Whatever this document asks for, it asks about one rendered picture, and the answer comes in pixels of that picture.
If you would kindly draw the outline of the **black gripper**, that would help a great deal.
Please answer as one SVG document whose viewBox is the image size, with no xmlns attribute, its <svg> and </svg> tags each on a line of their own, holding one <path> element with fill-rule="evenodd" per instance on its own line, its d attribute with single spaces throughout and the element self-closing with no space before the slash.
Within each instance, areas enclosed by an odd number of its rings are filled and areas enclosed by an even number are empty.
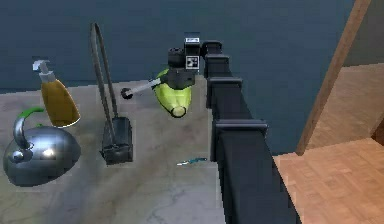
<svg viewBox="0 0 384 224">
<path fill-rule="evenodd" d="M 195 73 L 186 68 L 185 52 L 181 48 L 170 48 L 168 50 L 167 84 L 175 90 L 183 90 L 195 84 Z M 155 87 L 162 83 L 160 78 L 150 80 L 148 83 L 138 87 L 123 88 L 120 95 L 124 99 L 131 99 L 134 94 Z"/>
</svg>

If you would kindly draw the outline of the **yellow soap pump bottle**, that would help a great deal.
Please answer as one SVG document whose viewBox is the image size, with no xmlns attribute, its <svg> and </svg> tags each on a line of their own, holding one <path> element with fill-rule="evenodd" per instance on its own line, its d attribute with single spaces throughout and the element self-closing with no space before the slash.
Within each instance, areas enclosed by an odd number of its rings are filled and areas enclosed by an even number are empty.
<svg viewBox="0 0 384 224">
<path fill-rule="evenodd" d="M 81 115 L 66 86 L 47 66 L 48 60 L 36 60 L 32 69 L 39 72 L 41 94 L 51 124 L 66 128 L 76 124 Z"/>
</svg>

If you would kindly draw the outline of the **small blue and white utensil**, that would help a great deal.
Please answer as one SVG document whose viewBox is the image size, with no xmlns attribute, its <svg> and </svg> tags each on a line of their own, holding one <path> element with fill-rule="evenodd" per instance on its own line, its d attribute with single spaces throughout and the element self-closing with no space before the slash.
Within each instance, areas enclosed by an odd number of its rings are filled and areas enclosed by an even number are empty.
<svg viewBox="0 0 384 224">
<path fill-rule="evenodd" d="M 205 162 L 205 161 L 207 161 L 207 158 L 198 157 L 198 158 L 193 158 L 193 159 L 189 159 L 189 160 L 185 160 L 185 161 L 179 162 L 176 165 L 177 166 L 184 166 L 184 165 L 194 164 L 194 163 L 197 163 L 197 162 Z"/>
</svg>

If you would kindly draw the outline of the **brown wooden door frame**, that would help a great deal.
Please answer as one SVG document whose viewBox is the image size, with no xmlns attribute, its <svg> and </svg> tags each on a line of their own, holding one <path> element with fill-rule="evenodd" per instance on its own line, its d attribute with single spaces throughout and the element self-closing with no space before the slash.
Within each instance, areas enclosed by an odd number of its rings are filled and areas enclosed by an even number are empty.
<svg viewBox="0 0 384 224">
<path fill-rule="evenodd" d="M 355 0 L 343 33 L 338 41 L 332 60 L 324 76 L 322 85 L 318 91 L 312 110 L 308 116 L 301 138 L 297 144 L 295 153 L 302 156 L 309 144 L 320 115 L 324 110 L 332 88 L 339 76 L 342 66 L 348 56 L 350 48 L 355 40 L 357 31 L 363 21 L 367 9 L 372 0 Z"/>
</svg>

